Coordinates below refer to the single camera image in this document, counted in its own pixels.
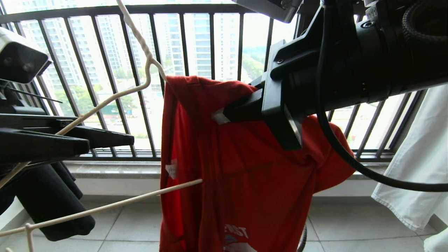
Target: marble ledge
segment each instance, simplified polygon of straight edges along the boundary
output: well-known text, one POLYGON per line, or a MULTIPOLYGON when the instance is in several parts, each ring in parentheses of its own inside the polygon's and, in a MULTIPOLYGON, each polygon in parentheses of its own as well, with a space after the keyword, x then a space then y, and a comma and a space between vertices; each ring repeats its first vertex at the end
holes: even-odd
MULTIPOLYGON (((160 162, 65 161, 65 164, 75 178, 160 179, 160 162)), ((363 163, 363 165, 383 174, 388 163, 363 163)), ((355 172, 348 179, 368 180, 369 178, 355 172)))

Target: white wire hanger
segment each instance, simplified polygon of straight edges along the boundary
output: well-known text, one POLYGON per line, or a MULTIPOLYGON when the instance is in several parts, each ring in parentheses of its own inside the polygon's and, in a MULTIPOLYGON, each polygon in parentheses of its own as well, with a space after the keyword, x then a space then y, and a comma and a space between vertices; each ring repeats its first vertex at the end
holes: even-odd
MULTIPOLYGON (((126 9, 126 7, 124 6, 123 2, 121 0, 116 0, 118 3, 118 6, 120 7, 121 12, 123 13, 124 16, 124 21, 125 23, 131 28, 132 33, 134 34, 135 38, 137 39, 137 41, 140 43, 143 51, 145 52, 146 55, 146 64, 145 64, 145 74, 146 74, 146 81, 145 84, 141 85, 141 86, 137 86, 134 88, 131 88, 129 90, 125 90, 125 91, 121 91, 118 92, 116 94, 113 94, 112 96, 110 96, 109 98, 107 98, 106 100, 104 100, 102 103, 100 103, 98 106, 96 106, 95 108, 93 108, 91 111, 89 111, 88 113, 86 113, 85 115, 77 118, 76 120, 74 120, 72 123, 68 124, 65 128, 63 128, 62 130, 60 130, 59 132, 56 133, 56 135, 65 135, 67 132, 69 132, 70 130, 72 130, 75 126, 77 126, 78 124, 82 123, 84 120, 86 120, 88 117, 90 117, 91 115, 95 114, 96 112, 98 112, 100 109, 104 108, 107 104, 111 103, 112 101, 134 93, 134 92, 138 92, 141 91, 145 88, 147 88, 150 83, 151 83, 151 74, 149 72, 149 68, 151 66, 151 64, 154 64, 157 69, 159 70, 160 75, 162 76, 164 81, 167 81, 166 79, 166 75, 165 72, 162 68, 162 65, 153 58, 152 53, 150 52, 148 46, 146 45, 146 42, 144 40, 144 38, 142 37, 142 35, 140 34, 140 32, 137 30, 137 28, 134 25, 134 22, 132 22, 131 16, 128 12, 128 10, 126 9)), ((12 170, 11 172, 9 172, 9 174, 7 174, 3 179, 0 180, 0 189, 6 184, 8 183, 8 181, 10 181, 16 174, 18 174, 23 168, 25 168, 30 162, 22 162, 22 163, 18 163, 12 170)), ((26 239, 28 242, 28 249, 29 252, 34 252, 34 245, 33 245, 33 235, 32 232, 35 229, 38 228, 42 228, 42 227, 46 227, 46 226, 51 226, 54 224, 58 224, 58 223, 62 223, 62 222, 66 222, 66 221, 70 221, 70 220, 74 220, 77 218, 81 218, 84 216, 88 216, 94 213, 99 213, 102 211, 107 211, 113 208, 117 208, 120 206, 124 206, 130 203, 134 203, 152 196, 157 196, 157 195, 161 195, 170 191, 175 191, 175 190, 179 190, 185 187, 189 187, 192 185, 196 185, 202 182, 202 179, 196 179, 187 183, 183 183, 183 184, 179 184, 173 187, 168 187, 168 188, 164 188, 161 190, 157 190, 157 191, 153 191, 150 193, 146 193, 140 196, 136 196, 127 200, 122 200, 122 201, 118 201, 112 204, 108 204, 105 206, 101 206, 98 208, 94 208, 94 209, 90 209, 84 212, 80 212, 80 213, 75 213, 72 215, 68 215, 68 216, 64 216, 64 217, 60 217, 57 219, 53 219, 53 220, 49 220, 49 221, 45 221, 45 222, 41 222, 41 223, 36 223, 36 224, 30 224, 30 223, 26 223, 24 227, 19 227, 19 228, 15 228, 15 229, 11 229, 8 231, 3 231, 0 232, 0 237, 2 236, 7 236, 7 235, 12 235, 12 234, 17 234, 20 232, 26 232, 26 239)), ((10 248, 6 248, 6 252, 13 252, 12 249, 10 248)))

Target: black metal railing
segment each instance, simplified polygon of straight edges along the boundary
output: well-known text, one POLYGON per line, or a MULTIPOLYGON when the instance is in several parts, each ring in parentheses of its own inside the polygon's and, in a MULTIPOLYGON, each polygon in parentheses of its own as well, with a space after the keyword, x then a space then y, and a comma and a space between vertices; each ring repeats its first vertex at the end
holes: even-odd
MULTIPOLYGON (((312 8, 306 8, 305 6, 303 8, 303 12, 299 14, 299 18, 297 19, 296 29, 295 33, 297 35, 300 35, 301 31, 305 28, 303 25, 304 20, 310 20, 310 15, 312 15, 315 11, 315 9, 312 8)), ((214 15, 216 13, 236 13, 239 14, 239 38, 238 38, 238 68, 237 68, 237 79, 241 80, 241 68, 242 68, 242 54, 243 54, 243 33, 244 33, 244 14, 246 13, 253 13, 253 11, 246 9, 244 7, 241 7, 236 4, 166 4, 166 5, 130 5, 127 6, 128 11, 130 14, 145 14, 149 15, 150 20, 150 27, 152 30, 152 39, 154 41, 154 51, 155 51, 155 57, 157 61, 161 62, 161 53, 159 48, 159 41, 158 41, 158 35, 156 33, 155 28, 155 20, 154 15, 159 13, 175 13, 179 15, 180 18, 180 37, 182 42, 182 49, 183 49, 183 63, 185 68, 185 75, 189 75, 189 63, 188 63, 188 55, 187 55, 187 39, 185 34, 185 21, 184 21, 184 15, 186 13, 207 13, 209 14, 209 25, 210 25, 210 47, 211 47, 211 78, 215 79, 215 29, 214 29, 214 15)), ((362 17, 364 15, 364 8, 363 6, 358 6, 355 8, 355 14, 358 15, 357 20, 360 22, 362 20, 362 17)), ((15 30, 19 35, 24 36, 25 33, 23 32, 22 24, 23 21, 37 21, 40 27, 40 30, 42 32, 44 42, 47 46, 48 52, 53 60, 54 67, 56 69, 57 75, 59 77, 59 80, 61 82, 62 88, 64 90, 64 93, 67 96, 69 105, 73 111, 73 114, 75 116, 79 116, 80 112, 78 109, 78 106, 75 102, 75 99, 73 97, 72 91, 70 90, 70 85, 67 82, 66 76, 62 70, 62 66, 60 64, 60 61, 58 60, 58 56, 54 50, 51 38, 48 33, 48 27, 45 23, 46 19, 51 18, 62 18, 65 23, 65 27, 67 29, 69 37, 66 38, 67 41, 71 43, 71 46, 73 47, 76 63, 80 67, 82 79, 84 80, 86 84, 86 88, 88 91, 88 94, 90 96, 91 102, 94 106, 98 104, 98 98, 95 94, 94 87, 92 85, 92 82, 89 78, 88 71, 85 66, 85 62, 82 58, 82 54, 80 51, 79 44, 74 36, 73 26, 70 22, 70 18, 73 17, 79 17, 79 16, 89 16, 92 21, 93 29, 95 32, 96 40, 99 45, 100 54, 104 63, 104 67, 106 70, 106 74, 108 77, 108 80, 110 82, 110 87, 112 89, 113 93, 117 93, 117 84, 113 76, 113 71, 111 67, 111 63, 109 60, 109 56, 106 51, 106 45, 104 43, 104 39, 102 36, 102 33, 99 29, 98 24, 98 16, 101 15, 119 15, 121 20, 121 28, 125 39, 125 45, 127 54, 130 61, 130 67, 132 70, 132 76, 135 80, 135 85, 140 85, 139 76, 138 76, 138 69, 136 65, 136 61, 132 52, 131 47, 131 41, 129 38, 128 30, 126 28, 126 25, 123 20, 123 15, 119 8, 117 6, 101 6, 101 7, 88 7, 88 8, 73 8, 73 9, 56 9, 56 10, 43 10, 43 11, 36 11, 36 12, 27 12, 27 13, 16 13, 16 14, 9 14, 9 15, 0 15, 0 24, 2 24, 3 27, 8 28, 10 30, 15 30)), ((268 36, 267 36, 267 43, 266 43, 266 58, 264 62, 264 70, 267 69, 267 56, 269 55, 269 48, 271 45, 272 40, 272 32, 274 27, 274 20, 270 19, 269 25, 268 25, 268 36)), ((163 94, 164 92, 164 82, 163 79, 160 77, 160 83, 161 83, 161 92, 163 94)), ((29 83, 29 84, 17 84, 18 88, 23 91, 35 93, 38 95, 50 97, 50 92, 48 91, 48 87, 46 83, 44 82, 44 79, 40 76, 36 78, 35 81, 29 83)), ((390 125, 388 125, 388 130, 386 131, 386 134, 384 135, 384 138, 381 140, 381 144, 377 149, 365 149, 367 141, 377 123, 377 120, 383 110, 385 101, 380 101, 375 109, 375 112, 370 118, 369 126, 367 127, 366 133, 363 136, 362 142, 360 143, 359 147, 357 149, 354 149, 356 153, 356 157, 360 161, 390 161, 393 157, 393 153, 391 152, 391 149, 398 144, 397 140, 402 134, 404 125, 408 123, 409 114, 412 112, 413 109, 415 109, 415 104, 417 103, 418 99, 422 98, 422 93, 417 92, 414 94, 413 98, 411 98, 411 94, 404 95, 404 98, 402 99, 396 114, 394 115, 394 118, 392 119, 390 125)), ((59 115, 58 110, 56 109, 55 105, 52 102, 46 102, 42 101, 40 99, 36 99, 35 97, 28 96, 28 95, 21 95, 26 101, 32 105, 32 106, 38 106, 43 109, 48 114, 53 115, 59 115)), ((138 101, 140 103, 141 109, 142 109, 142 117, 145 123, 146 127, 146 133, 149 139, 149 149, 141 150, 136 149, 135 146, 130 146, 129 150, 118 150, 115 148, 110 148, 110 150, 107 149, 101 149, 101 150, 92 150, 90 154, 87 154, 85 156, 78 157, 78 160, 99 160, 99 161, 116 161, 116 160, 123 160, 123 161, 132 161, 132 160, 139 160, 139 161, 159 161, 160 160, 160 150, 156 149, 155 147, 155 141, 151 132, 151 121, 148 117, 145 99, 143 96, 143 93, 140 91, 138 92, 138 101)), ((130 134, 129 129, 129 123, 127 122, 127 117, 124 111, 123 102, 121 99, 117 99, 115 101, 116 107, 118 109, 119 117, 122 121, 124 132, 127 134, 130 134)), ((360 105, 355 105, 352 108, 351 115, 349 117, 347 126, 345 128, 345 135, 349 136, 351 130, 353 129, 353 124, 356 121, 357 114, 359 112, 360 105)), ((329 111, 328 112, 328 119, 331 120, 335 115, 335 111, 329 111)), ((99 118, 99 124, 103 129, 107 129, 107 123, 105 122, 104 115, 102 112, 98 112, 97 116, 99 118)))

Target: red t-shirt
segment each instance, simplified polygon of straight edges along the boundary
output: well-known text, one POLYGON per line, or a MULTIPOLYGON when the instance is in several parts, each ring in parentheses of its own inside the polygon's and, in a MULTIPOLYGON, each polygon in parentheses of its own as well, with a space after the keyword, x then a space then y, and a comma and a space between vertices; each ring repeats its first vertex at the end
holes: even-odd
MULTIPOLYGON (((302 124, 303 149, 284 151, 263 121, 218 125, 212 114, 256 91, 239 81, 167 76, 160 187, 163 252, 295 252, 314 193, 354 170, 317 118, 302 124)), ((331 125, 350 151, 341 130, 331 125)))

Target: white cloth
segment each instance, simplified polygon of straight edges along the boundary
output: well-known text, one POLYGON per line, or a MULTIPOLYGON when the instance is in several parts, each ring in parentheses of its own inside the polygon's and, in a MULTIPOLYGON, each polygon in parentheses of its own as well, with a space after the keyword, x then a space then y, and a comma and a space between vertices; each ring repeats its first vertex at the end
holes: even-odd
MULTIPOLYGON (((448 183, 448 85, 428 90, 384 175, 411 182, 448 183)), ((420 231, 439 203, 448 200, 447 195, 378 184, 372 198, 388 207, 408 228, 420 231)), ((425 251, 447 252, 448 231, 435 236, 425 240, 425 251)))

